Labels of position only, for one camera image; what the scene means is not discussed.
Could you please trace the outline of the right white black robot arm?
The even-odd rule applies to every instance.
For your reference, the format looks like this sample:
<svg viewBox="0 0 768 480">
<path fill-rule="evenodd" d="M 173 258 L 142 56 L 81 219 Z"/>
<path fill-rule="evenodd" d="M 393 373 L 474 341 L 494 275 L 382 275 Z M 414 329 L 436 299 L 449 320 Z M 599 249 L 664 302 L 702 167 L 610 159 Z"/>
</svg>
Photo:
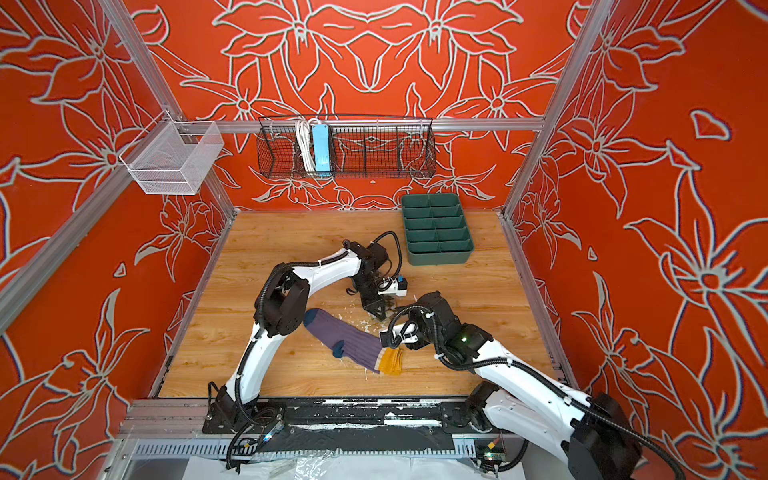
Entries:
<svg viewBox="0 0 768 480">
<path fill-rule="evenodd" d="M 667 451 L 631 428 L 612 397 L 590 396 L 532 367 L 487 331 L 461 322 L 438 291 L 399 308 L 380 340 L 387 348 L 432 346 L 446 368 L 479 376 L 490 386 L 480 401 L 484 418 L 549 452 L 575 479 L 629 479 L 646 450 L 674 478 L 685 476 Z"/>
</svg>

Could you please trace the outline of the purple sock with yellow cuff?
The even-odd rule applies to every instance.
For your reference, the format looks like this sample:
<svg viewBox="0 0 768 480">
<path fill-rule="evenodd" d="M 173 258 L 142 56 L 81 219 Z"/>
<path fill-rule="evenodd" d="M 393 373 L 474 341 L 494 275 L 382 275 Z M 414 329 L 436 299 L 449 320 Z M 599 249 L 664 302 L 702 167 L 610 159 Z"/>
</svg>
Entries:
<svg viewBox="0 0 768 480">
<path fill-rule="evenodd" d="M 347 324 L 327 311 L 309 309 L 304 315 L 303 324 L 335 358 L 349 358 L 376 374 L 402 374 L 403 350 L 383 347 L 378 337 Z"/>
</svg>

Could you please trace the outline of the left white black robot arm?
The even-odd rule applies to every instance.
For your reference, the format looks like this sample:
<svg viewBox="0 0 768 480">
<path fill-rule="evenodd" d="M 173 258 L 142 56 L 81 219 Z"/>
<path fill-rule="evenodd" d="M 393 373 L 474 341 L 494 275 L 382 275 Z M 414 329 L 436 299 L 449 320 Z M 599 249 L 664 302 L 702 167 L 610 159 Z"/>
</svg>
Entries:
<svg viewBox="0 0 768 480">
<path fill-rule="evenodd" d="M 348 293 L 359 295 L 363 310 L 383 321 L 395 299 L 407 294 L 402 264 L 392 230 L 366 246 L 346 240 L 340 250 L 314 262 L 277 264 L 255 300 L 254 326 L 237 368 L 224 385 L 208 384 L 203 431 L 235 432 L 257 423 L 256 402 L 267 370 L 282 342 L 303 324 L 312 295 L 349 279 Z"/>
</svg>

